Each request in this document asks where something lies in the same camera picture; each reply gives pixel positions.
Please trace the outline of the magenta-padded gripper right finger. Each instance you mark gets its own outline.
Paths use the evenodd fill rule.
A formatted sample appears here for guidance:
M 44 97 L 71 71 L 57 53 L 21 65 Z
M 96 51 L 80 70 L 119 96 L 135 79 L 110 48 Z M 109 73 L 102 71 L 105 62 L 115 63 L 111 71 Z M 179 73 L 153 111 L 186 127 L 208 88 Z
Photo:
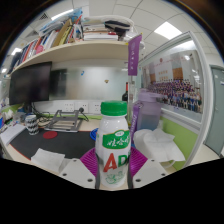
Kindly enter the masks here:
M 129 189 L 141 188 L 167 175 L 167 171 L 159 162 L 148 159 L 136 148 L 131 148 L 127 174 Z

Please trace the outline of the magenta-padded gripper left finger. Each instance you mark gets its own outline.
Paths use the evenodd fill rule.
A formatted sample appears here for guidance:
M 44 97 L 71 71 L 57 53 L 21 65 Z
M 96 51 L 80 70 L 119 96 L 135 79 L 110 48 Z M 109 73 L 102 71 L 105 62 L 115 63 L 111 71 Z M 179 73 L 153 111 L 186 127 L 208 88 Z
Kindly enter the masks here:
M 61 171 L 60 177 L 84 188 L 98 189 L 100 177 L 95 149 L 90 149 L 80 159 L 73 158 Z

